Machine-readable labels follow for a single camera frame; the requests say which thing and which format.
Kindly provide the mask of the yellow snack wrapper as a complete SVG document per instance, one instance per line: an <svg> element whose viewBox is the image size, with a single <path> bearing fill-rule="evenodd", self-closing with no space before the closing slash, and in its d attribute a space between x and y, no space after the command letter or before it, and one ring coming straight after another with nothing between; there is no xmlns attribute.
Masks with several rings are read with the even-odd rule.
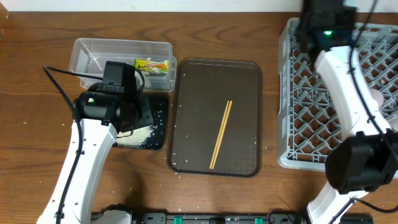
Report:
<svg viewBox="0 0 398 224"><path fill-rule="evenodd" d="M169 60L152 61L144 59L135 59L133 65L142 72L167 73L169 71Z"/></svg>

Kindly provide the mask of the white cup pink inside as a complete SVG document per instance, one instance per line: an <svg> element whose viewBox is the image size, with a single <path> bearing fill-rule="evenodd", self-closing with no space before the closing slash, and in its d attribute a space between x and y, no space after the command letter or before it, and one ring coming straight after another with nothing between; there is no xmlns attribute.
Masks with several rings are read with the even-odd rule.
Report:
<svg viewBox="0 0 398 224"><path fill-rule="evenodd" d="M377 103L377 107L380 109L381 106L384 103L383 94L379 90L376 90L376 89L373 89L373 88L370 88L369 92L370 92L373 100Z"/></svg>

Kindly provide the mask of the white cup green inside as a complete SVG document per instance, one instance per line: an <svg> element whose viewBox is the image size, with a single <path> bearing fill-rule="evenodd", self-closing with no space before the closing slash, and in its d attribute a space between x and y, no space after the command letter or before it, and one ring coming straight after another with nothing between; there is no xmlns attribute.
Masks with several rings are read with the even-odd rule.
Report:
<svg viewBox="0 0 398 224"><path fill-rule="evenodd" d="M398 110L391 113L389 124L393 130L398 131Z"/></svg>

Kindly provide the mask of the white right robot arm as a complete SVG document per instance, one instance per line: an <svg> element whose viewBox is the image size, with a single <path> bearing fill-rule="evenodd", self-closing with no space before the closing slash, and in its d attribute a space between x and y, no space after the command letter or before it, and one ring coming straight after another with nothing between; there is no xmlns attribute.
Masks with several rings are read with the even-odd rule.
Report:
<svg viewBox="0 0 398 224"><path fill-rule="evenodd" d="M363 77L355 22L356 8L343 1L304 0L295 31L328 88L342 137L326 158L326 184L306 206L307 223L339 223L352 205L391 183L397 171L397 132Z"/></svg>

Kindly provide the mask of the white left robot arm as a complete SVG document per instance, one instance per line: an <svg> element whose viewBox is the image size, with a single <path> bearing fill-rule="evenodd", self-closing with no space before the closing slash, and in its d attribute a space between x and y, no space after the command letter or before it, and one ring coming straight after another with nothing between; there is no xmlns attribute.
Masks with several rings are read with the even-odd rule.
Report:
<svg viewBox="0 0 398 224"><path fill-rule="evenodd" d="M106 62L102 77L71 101L44 66L49 80L72 112L70 145L59 178L38 223L92 223L91 212L105 160L119 133L153 123L142 95L144 75L135 66Z"/></svg>

